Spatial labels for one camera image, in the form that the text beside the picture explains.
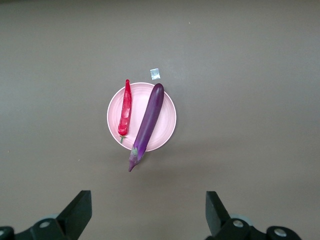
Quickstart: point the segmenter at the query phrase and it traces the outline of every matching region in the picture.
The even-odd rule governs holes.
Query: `purple eggplant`
[[[131,172],[131,170],[140,163],[143,155],[145,154],[150,137],[155,129],[162,104],[164,102],[164,97],[164,86],[157,83],[151,91],[138,134],[136,135],[132,146],[129,157],[129,172]]]

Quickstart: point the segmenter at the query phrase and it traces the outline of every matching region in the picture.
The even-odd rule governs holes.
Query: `small paper piece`
[[[150,73],[151,73],[152,80],[160,79],[160,73],[159,73],[159,69],[158,68],[151,69]]]

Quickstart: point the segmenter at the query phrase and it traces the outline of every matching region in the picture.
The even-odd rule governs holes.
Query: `pink plate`
[[[121,117],[125,87],[121,88],[113,96],[106,113],[106,120],[113,138],[120,145],[129,150],[132,149],[132,146],[136,140],[136,136],[138,134],[138,130],[140,128],[142,118],[144,117],[148,100],[154,85],[147,82],[136,82],[130,84],[130,87],[132,93],[131,119],[128,134],[125,136],[122,143],[120,143],[121,138],[118,133],[118,125]],[[176,122],[177,113],[175,105],[169,95],[164,92],[161,112],[146,151],[153,151],[164,145],[172,136],[176,127]]]

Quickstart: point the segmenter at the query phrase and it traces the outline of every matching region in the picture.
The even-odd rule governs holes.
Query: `chili pepper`
[[[125,80],[125,89],[124,89],[124,95],[123,95],[121,118],[118,126],[118,133],[120,134],[120,137],[121,137],[121,140],[120,140],[121,144],[123,139],[125,138],[125,135],[127,135],[129,131],[131,108],[132,108],[132,95],[131,95],[130,81],[127,79]]]

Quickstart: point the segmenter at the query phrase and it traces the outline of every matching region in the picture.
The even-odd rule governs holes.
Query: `red chili pepper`
[[[127,79],[125,80],[125,89],[124,89],[124,96],[123,96],[123,103],[122,103],[121,118],[118,126],[118,133],[120,134],[120,137],[121,137],[120,143],[122,143],[123,139],[125,138],[125,135],[127,135],[129,131],[131,107],[132,107],[132,95],[131,95],[130,81]]]

